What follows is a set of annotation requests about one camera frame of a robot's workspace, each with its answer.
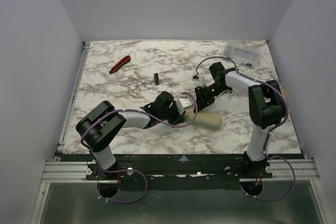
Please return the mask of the beige umbrella sleeve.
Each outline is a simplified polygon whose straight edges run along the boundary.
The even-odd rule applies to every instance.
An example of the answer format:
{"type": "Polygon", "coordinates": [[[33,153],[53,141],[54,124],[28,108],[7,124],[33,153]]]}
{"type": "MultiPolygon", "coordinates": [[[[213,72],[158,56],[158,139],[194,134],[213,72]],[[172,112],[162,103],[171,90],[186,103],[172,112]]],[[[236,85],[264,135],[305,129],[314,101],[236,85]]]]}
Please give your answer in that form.
{"type": "Polygon", "coordinates": [[[216,113],[200,111],[192,124],[209,130],[217,130],[222,124],[222,116],[216,113]]]}

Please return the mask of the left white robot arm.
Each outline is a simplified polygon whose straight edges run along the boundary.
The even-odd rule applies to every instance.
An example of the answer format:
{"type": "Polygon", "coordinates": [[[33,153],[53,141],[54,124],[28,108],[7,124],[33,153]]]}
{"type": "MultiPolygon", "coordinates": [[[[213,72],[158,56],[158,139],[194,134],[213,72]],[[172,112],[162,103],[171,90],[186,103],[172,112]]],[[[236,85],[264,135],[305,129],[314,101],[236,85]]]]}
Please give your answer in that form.
{"type": "Polygon", "coordinates": [[[113,170],[116,158],[110,143],[121,129],[149,129],[162,122],[176,126],[185,122],[184,114],[183,105],[163,91],[138,110],[116,109],[109,101],[102,101],[77,123],[76,131],[99,166],[103,170],[113,170]]]}

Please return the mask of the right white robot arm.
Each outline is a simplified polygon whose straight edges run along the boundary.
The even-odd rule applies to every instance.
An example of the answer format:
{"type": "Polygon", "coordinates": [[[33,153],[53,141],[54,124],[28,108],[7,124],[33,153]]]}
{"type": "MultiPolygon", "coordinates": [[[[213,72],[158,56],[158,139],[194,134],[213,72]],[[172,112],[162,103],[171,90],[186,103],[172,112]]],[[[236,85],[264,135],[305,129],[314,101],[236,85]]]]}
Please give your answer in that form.
{"type": "Polygon", "coordinates": [[[214,82],[209,86],[200,83],[195,88],[199,111],[212,105],[215,97],[226,91],[237,90],[248,98],[249,116],[254,126],[249,146],[242,157],[241,171],[249,174],[267,163],[271,133],[282,119],[288,117],[279,83],[253,79],[237,68],[226,69],[221,62],[212,64],[209,71],[214,82]]]}

